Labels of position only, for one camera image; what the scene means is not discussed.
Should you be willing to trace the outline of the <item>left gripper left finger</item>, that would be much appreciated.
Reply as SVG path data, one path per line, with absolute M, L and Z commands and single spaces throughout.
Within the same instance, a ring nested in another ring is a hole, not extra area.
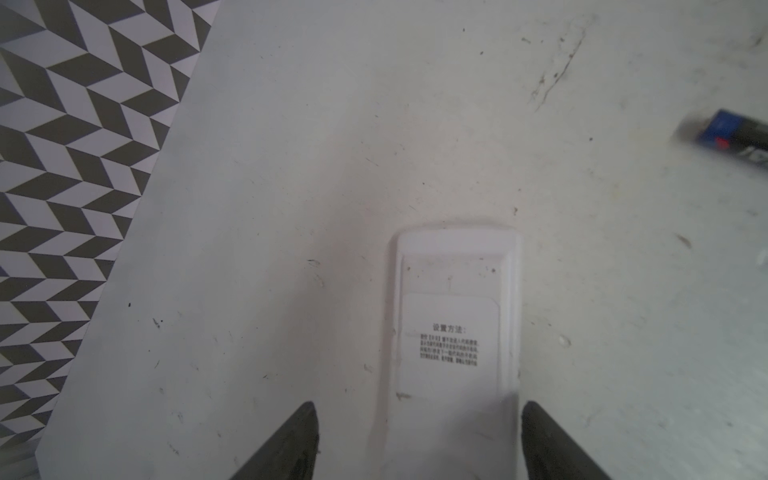
M 315 405 L 304 402 L 231 477 L 232 480 L 310 480 L 319 450 Z

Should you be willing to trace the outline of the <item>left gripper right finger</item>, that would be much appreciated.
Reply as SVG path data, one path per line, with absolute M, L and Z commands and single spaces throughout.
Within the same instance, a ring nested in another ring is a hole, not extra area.
M 610 480 L 606 472 L 535 401 L 521 415 L 522 451 L 531 480 Z

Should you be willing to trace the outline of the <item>white remote control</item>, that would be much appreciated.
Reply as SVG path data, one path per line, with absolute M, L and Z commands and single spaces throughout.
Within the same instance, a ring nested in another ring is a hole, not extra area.
M 515 477 L 521 266 L 508 227 L 397 237 L 381 478 Z

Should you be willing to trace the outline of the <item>black blue AAA battery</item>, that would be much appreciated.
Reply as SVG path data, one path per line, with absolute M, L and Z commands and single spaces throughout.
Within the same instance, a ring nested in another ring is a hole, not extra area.
M 687 116 L 675 130 L 674 138 L 724 158 L 767 169 L 766 120 L 719 109 L 709 116 Z

